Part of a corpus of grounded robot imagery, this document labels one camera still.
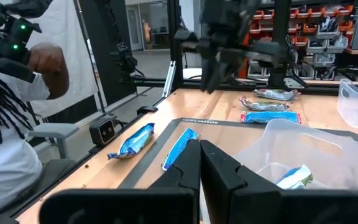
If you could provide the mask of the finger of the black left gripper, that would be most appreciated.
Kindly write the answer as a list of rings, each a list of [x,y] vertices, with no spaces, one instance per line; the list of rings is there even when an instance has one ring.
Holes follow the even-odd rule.
[[[201,91],[212,93],[214,91],[214,71],[216,61],[214,59],[202,59],[201,61]]]
[[[223,81],[231,76],[231,66],[228,63],[218,62],[214,59],[212,69],[212,91],[215,91]]]

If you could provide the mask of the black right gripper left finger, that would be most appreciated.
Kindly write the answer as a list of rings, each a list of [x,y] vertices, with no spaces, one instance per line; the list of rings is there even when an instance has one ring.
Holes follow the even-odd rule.
[[[200,224],[201,145],[190,140],[175,162],[151,186],[147,224]]]

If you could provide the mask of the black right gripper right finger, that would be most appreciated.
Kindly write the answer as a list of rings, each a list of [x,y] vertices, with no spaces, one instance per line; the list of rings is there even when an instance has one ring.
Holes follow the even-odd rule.
[[[211,224],[277,224],[280,189],[202,140],[201,181]]]

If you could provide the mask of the dark blue granola bar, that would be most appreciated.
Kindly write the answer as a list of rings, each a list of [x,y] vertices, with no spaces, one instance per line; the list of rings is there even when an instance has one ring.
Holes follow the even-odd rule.
[[[305,189],[313,181],[309,168],[302,164],[300,167],[289,170],[276,185],[285,190]]]

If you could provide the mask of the person's forearm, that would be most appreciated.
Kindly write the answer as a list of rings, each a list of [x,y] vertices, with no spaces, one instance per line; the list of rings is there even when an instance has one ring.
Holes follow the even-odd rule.
[[[48,100],[55,100],[65,95],[70,86],[69,72],[65,60],[53,72],[42,73],[42,78],[50,92]]]

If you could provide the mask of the grey-bordered silicone baking mat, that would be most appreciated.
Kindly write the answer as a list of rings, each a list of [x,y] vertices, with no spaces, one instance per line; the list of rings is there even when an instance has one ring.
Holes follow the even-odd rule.
[[[180,118],[171,121],[150,149],[121,182],[121,188],[146,188],[162,174],[162,163],[185,129],[190,128],[227,154],[234,156],[258,141],[266,124]]]

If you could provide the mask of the black table edge clamp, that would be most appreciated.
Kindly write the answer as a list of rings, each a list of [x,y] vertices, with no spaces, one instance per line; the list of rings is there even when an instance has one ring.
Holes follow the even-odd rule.
[[[141,114],[147,114],[147,113],[154,113],[158,111],[157,107],[154,106],[142,106],[137,110],[137,115],[141,115]]]

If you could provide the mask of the shelf with orange bins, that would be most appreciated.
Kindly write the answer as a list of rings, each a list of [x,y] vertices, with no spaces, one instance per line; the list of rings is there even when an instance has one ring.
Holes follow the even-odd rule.
[[[352,4],[299,3],[290,9],[288,36],[295,48],[295,74],[304,80],[336,79],[336,58],[348,48],[354,22]],[[270,42],[273,37],[273,7],[259,10],[254,16],[243,43],[255,40]],[[245,60],[237,73],[240,78],[262,80],[270,76],[255,60]]]

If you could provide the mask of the grey office chair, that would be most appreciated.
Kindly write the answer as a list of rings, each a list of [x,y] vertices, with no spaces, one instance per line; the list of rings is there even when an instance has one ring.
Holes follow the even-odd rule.
[[[36,126],[34,130],[30,132],[30,136],[32,137],[56,138],[60,158],[52,159],[43,164],[42,171],[37,180],[22,190],[15,199],[3,206],[3,208],[0,208],[0,214],[11,216],[26,200],[50,187],[75,165],[75,161],[68,158],[65,139],[74,134],[77,130],[78,127],[74,124],[44,123]]]

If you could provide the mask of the white fabric screen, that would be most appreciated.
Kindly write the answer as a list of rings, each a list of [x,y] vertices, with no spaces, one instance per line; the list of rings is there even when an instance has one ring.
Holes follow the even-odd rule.
[[[31,101],[34,112],[48,117],[95,95],[98,87],[74,0],[53,0],[41,17],[30,21],[38,23],[42,33],[34,32],[27,46],[32,47],[39,42],[52,42],[60,46],[70,75],[67,93],[56,100]]]

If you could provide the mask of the person's hand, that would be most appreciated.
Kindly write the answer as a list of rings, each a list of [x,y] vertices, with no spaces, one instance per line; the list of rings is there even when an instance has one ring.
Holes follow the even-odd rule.
[[[41,42],[30,49],[27,66],[32,72],[60,73],[63,61],[63,50],[59,46]]]

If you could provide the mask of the person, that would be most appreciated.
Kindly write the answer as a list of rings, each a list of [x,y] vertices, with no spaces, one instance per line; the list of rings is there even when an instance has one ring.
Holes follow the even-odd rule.
[[[0,208],[40,176],[45,163],[26,141],[32,129],[26,103],[48,100],[49,94],[42,73],[35,72],[32,83],[0,73]]]

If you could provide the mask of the silver metal bracket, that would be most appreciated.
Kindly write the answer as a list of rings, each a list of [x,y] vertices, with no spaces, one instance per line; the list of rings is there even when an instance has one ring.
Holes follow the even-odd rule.
[[[166,77],[163,92],[162,92],[163,98],[167,98],[171,94],[173,80],[175,77],[175,71],[176,71],[176,61],[172,60],[169,65],[167,77]]]

